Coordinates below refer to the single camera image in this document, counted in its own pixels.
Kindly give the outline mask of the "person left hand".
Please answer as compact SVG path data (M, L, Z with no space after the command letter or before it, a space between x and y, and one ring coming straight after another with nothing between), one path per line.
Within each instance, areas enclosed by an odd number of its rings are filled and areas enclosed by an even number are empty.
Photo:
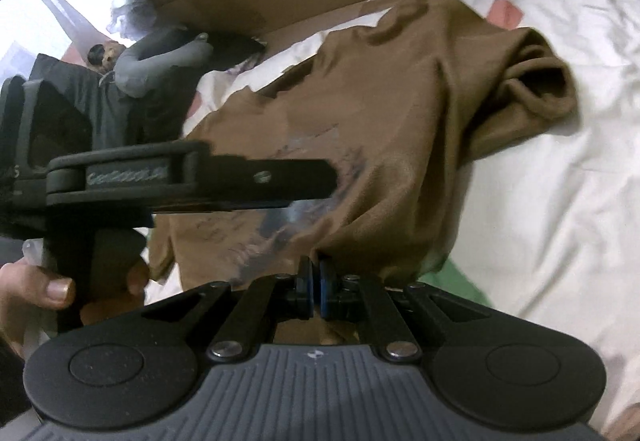
M144 305L144 290L150 270L140 258L126 278L126 289L117 295L96 300L80 311L81 322L92 325L117 317ZM30 265L24 258L1 268L1 337L19 357L25 357L29 319L39 309L60 311L75 298L73 279Z

